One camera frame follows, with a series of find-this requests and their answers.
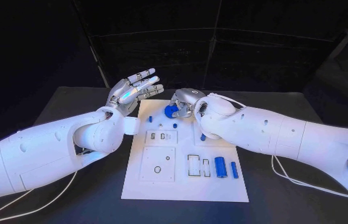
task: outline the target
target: small blue part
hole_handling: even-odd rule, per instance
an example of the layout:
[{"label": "small blue part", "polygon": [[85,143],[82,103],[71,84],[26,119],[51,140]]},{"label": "small blue part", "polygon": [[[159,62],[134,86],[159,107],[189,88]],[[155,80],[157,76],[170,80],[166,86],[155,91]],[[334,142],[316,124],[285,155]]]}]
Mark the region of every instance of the small blue part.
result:
[{"label": "small blue part", "polygon": [[235,162],[231,162],[231,166],[233,166],[234,178],[238,179],[238,172],[237,172]]},{"label": "small blue part", "polygon": [[173,106],[169,106],[169,105],[168,105],[168,106],[165,107],[165,115],[166,115],[170,119],[173,119],[172,113],[176,112],[176,111],[179,111],[176,105],[173,105]]},{"label": "small blue part", "polygon": [[217,177],[227,177],[227,166],[224,157],[215,157],[215,168],[217,168]]},{"label": "small blue part", "polygon": [[205,136],[205,134],[202,134],[201,140],[205,141],[205,138],[207,138],[207,136]]}]

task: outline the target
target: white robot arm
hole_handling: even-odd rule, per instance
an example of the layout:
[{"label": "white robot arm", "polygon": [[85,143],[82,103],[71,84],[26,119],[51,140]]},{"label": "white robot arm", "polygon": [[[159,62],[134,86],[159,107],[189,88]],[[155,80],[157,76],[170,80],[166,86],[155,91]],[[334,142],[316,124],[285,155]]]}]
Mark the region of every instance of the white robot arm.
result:
[{"label": "white robot arm", "polygon": [[195,116],[202,133],[238,147],[287,157],[322,170],[348,190],[348,129],[293,119],[269,110],[235,108],[233,99],[191,88],[176,90],[172,117]]},{"label": "white robot arm", "polygon": [[[95,112],[35,126],[0,141],[0,196],[35,189],[117,150],[123,135],[136,135],[137,118],[127,117],[137,101],[163,92],[152,68],[120,80],[106,106]],[[85,148],[75,151],[75,145]]]}]

